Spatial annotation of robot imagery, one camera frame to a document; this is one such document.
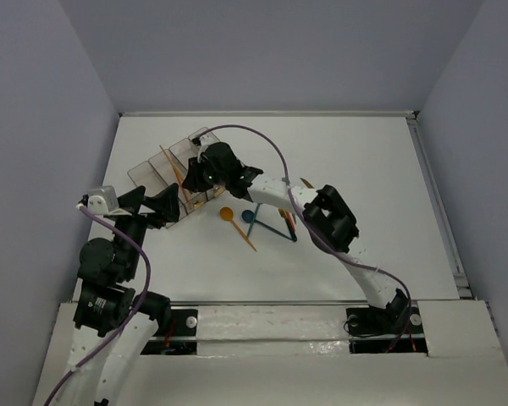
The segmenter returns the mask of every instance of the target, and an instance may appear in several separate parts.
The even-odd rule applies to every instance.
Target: white wall
[[[420,114],[473,291],[508,359],[508,0],[488,0]]]
[[[482,0],[60,0],[120,112],[419,110]]]
[[[31,403],[118,115],[56,0],[0,0],[0,406]]]

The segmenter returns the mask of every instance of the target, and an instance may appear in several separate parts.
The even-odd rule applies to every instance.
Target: orange spoon
[[[223,220],[225,220],[226,222],[231,222],[234,227],[237,229],[237,231],[239,232],[240,236],[252,247],[253,250],[256,250],[256,247],[254,246],[253,243],[251,243],[251,241],[248,239],[248,237],[246,237],[246,234],[243,233],[243,230],[240,229],[240,227],[237,225],[237,223],[234,221],[234,211],[231,210],[229,207],[223,207],[222,209],[220,209],[220,217],[222,217]]]

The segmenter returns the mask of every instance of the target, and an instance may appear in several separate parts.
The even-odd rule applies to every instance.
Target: blue spoon
[[[274,232],[275,234],[278,234],[280,237],[284,237],[285,239],[289,239],[290,241],[293,241],[291,237],[288,237],[286,234],[282,234],[279,230],[275,230],[271,226],[268,226],[265,222],[260,222],[259,220],[256,220],[254,218],[254,212],[252,210],[244,210],[240,214],[241,218],[244,222],[253,223],[252,220],[254,220],[254,223],[259,224],[262,227],[265,227],[267,230]]]

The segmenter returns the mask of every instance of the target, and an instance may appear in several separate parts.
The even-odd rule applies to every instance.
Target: screw
[[[194,328],[195,326],[197,326],[197,319],[193,315],[191,315],[186,319],[186,326],[188,328]]]
[[[413,326],[419,326],[420,324],[422,324],[422,317],[420,315],[411,315],[410,323]]]
[[[356,315],[350,315],[350,317],[348,317],[348,326],[350,327],[357,327],[359,326],[359,317],[357,317]]]

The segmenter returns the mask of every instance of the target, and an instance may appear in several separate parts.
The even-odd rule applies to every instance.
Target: cable
[[[416,352],[416,343],[414,343],[414,338],[412,337],[412,332],[410,331],[410,328],[408,330],[408,335],[410,336],[410,344],[412,344],[412,350]]]
[[[171,326],[169,327],[169,331],[166,332],[166,335],[164,336],[163,338],[163,346],[165,348],[169,347],[169,338],[172,336],[172,334],[174,333],[174,330],[175,330],[175,326],[177,325],[177,319],[173,319],[173,321],[171,321]]]
[[[374,333],[374,334],[352,334],[350,332],[350,330],[348,330],[346,328],[346,326],[349,326],[350,323],[348,323],[348,321],[345,321],[345,324],[343,325],[343,329],[345,330],[346,334],[348,334],[350,337],[353,337],[353,338],[373,338],[373,337],[381,337],[384,335],[383,332],[377,332],[377,333]]]
[[[139,299],[137,300],[137,303],[132,308],[131,312],[128,314],[128,316],[124,319],[122,324],[114,330],[109,337],[105,338],[99,345],[97,345],[85,358],[83,358],[81,361],[79,361],[75,365],[75,370],[79,369],[81,366],[86,364],[88,361],[93,359],[96,354],[98,354],[100,351],[102,351],[109,343],[111,343],[126,327],[126,325],[132,320],[132,317],[134,317],[135,313],[140,309],[141,305],[143,304],[143,301],[145,300],[146,293],[149,290],[149,284],[151,282],[151,263],[149,262],[148,256],[146,256],[145,251],[128,235],[120,231],[118,228],[112,226],[108,222],[105,222],[103,219],[96,217],[92,213],[89,212],[89,210],[83,206],[82,204],[77,205],[77,208],[80,210],[81,213],[83,213],[85,216],[89,217],[93,222],[97,222],[98,224],[103,225],[105,228],[111,230],[112,233],[115,235],[118,235],[120,238],[124,239],[128,244],[130,244],[132,247],[135,248],[135,250],[139,253],[139,255],[143,258],[143,261],[145,262],[146,267],[146,277],[145,277],[145,285],[143,286],[143,290],[141,290],[141,293],[139,295]],[[69,370],[66,372],[66,374],[62,377],[60,381],[58,381],[57,385],[54,387],[54,389],[49,393],[49,396],[47,397],[47,400],[44,403],[44,406],[49,406],[51,404],[52,399],[56,396],[60,388],[68,381],[68,379],[74,374],[74,370]]]
[[[335,258],[337,258],[340,262],[342,262],[344,264],[347,264],[347,265],[350,265],[350,266],[355,266],[357,268],[361,268],[361,269],[364,269],[364,270],[370,271],[370,272],[381,273],[382,275],[385,275],[386,277],[389,277],[389,278],[393,279],[394,281],[396,281],[397,283],[399,283],[403,287],[403,289],[406,292],[406,297],[408,298],[408,317],[406,318],[405,325],[403,327],[402,333],[397,335],[390,342],[386,352],[391,351],[394,348],[394,346],[399,342],[400,338],[404,334],[406,334],[406,330],[408,329],[408,324],[410,323],[410,316],[412,315],[412,297],[411,297],[410,291],[408,290],[408,287],[405,285],[405,283],[402,282],[398,277],[396,277],[392,273],[389,273],[389,272],[387,272],[387,271],[385,271],[383,269],[380,269],[377,266],[357,264],[348,255],[342,254],[342,253],[339,253],[339,252],[335,251],[332,247],[330,247],[328,244],[326,244],[325,241],[323,241],[323,238],[321,236],[319,236],[318,233],[311,226],[309,226],[306,223],[305,219],[302,216],[301,209],[297,205],[297,203],[295,203],[294,196],[291,193],[290,175],[288,174],[288,164],[286,163],[286,160],[284,159],[284,155],[282,154],[282,151],[277,147],[277,145],[269,137],[267,137],[265,134],[262,134],[261,132],[257,131],[256,129],[252,129],[250,127],[247,127],[245,125],[240,125],[240,124],[217,125],[215,127],[212,127],[211,129],[204,130],[203,132],[201,132],[198,135],[198,137],[202,137],[203,135],[205,135],[207,133],[211,133],[211,132],[216,131],[218,129],[243,129],[245,131],[249,131],[249,132],[251,132],[253,134],[256,134],[256,135],[259,135],[260,137],[262,137],[269,144],[271,144],[271,146],[277,151],[277,154],[280,157],[280,161],[282,162],[282,166],[284,167],[284,181],[286,182],[286,185],[288,186],[288,196],[290,197],[290,203],[291,203],[292,207],[294,208],[295,214],[301,220],[301,222],[306,227],[306,229],[309,231],[311,236],[316,240],[318,246],[324,247],[332,256],[334,256]]]

